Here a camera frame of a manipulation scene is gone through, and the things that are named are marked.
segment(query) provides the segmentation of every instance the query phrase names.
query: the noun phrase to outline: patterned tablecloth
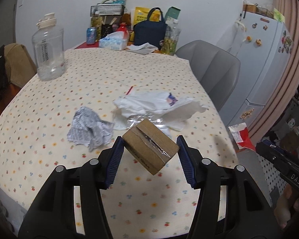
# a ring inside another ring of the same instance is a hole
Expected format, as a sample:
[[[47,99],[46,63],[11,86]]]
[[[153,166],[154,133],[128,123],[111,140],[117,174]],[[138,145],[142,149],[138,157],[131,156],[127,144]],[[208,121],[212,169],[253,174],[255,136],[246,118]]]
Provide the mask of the patterned tablecloth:
[[[112,101],[134,85],[136,92],[171,91],[209,107],[196,113],[181,132],[188,145],[217,164],[234,167],[237,157],[225,127],[210,98],[186,60],[106,49],[65,52],[67,71],[42,82],[34,76],[0,117],[0,187],[28,209],[56,165],[78,167],[112,146],[93,152],[67,141],[75,111],[85,105],[112,121]],[[177,155],[157,174],[151,175],[125,150],[114,184],[101,191],[114,238],[164,238],[187,233],[199,190],[186,183]],[[225,215],[222,190],[219,219]],[[77,230],[83,225],[77,222]]]

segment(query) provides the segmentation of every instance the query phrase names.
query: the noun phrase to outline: small brown box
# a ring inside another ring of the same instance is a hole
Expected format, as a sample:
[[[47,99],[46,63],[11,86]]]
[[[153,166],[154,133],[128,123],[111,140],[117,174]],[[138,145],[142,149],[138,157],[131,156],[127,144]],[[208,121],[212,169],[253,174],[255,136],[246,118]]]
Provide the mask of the small brown box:
[[[123,139],[125,148],[152,175],[157,174],[179,150],[178,145],[148,119],[129,129]]]

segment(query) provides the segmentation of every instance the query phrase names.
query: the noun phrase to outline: red packet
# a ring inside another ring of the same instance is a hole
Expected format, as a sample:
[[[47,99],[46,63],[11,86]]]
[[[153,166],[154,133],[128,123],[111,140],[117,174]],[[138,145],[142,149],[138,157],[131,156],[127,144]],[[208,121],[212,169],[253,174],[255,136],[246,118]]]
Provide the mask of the red packet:
[[[230,126],[228,128],[232,136],[234,137],[234,140],[236,141],[239,149],[248,148],[253,151],[256,151],[256,148],[249,139],[246,123],[240,123],[238,125]]]

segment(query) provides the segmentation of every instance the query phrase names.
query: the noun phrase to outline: refrigerator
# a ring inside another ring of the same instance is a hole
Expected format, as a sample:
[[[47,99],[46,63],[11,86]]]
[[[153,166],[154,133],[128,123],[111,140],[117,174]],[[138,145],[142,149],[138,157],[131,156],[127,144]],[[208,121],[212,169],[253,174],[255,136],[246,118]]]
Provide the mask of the refrigerator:
[[[276,89],[292,53],[292,40],[284,23],[246,12],[230,54],[240,60],[237,84],[220,109],[225,126],[257,118]]]

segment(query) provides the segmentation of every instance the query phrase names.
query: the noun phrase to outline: navy blue bag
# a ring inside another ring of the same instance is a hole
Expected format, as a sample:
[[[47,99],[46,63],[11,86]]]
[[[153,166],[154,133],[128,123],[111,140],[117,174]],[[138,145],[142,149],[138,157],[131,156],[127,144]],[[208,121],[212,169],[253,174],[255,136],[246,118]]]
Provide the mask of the navy blue bag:
[[[150,16],[155,10],[160,10],[161,20],[159,22],[152,22],[149,20]],[[159,7],[155,7],[149,11],[147,20],[139,22],[134,25],[134,45],[140,46],[145,43],[150,43],[161,50],[167,24],[165,23],[163,12]]]

